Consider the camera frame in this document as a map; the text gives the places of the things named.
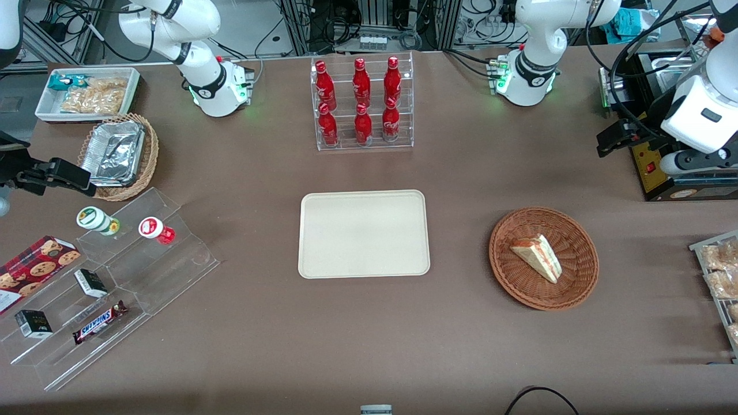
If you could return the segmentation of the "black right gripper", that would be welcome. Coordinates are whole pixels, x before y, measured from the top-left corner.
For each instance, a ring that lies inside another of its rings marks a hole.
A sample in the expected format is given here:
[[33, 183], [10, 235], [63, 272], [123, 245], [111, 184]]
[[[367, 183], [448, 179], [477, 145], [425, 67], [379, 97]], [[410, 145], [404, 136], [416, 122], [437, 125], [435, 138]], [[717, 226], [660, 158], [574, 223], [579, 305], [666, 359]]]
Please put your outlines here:
[[97, 186], [90, 182], [90, 172], [67, 160], [54, 157], [43, 163], [23, 153], [2, 153], [2, 187], [43, 196], [50, 174], [53, 178], [51, 187], [63, 187], [87, 197], [94, 197], [97, 192]]

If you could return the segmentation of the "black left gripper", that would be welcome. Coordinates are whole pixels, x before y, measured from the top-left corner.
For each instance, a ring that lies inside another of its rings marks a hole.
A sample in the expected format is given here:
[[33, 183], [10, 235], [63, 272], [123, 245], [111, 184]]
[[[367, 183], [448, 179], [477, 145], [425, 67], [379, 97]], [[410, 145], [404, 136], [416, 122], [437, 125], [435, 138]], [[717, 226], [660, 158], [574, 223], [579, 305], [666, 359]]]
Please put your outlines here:
[[657, 138], [658, 134], [649, 133], [632, 121], [620, 119], [597, 134], [598, 157], [604, 158], [615, 150], [632, 148]]

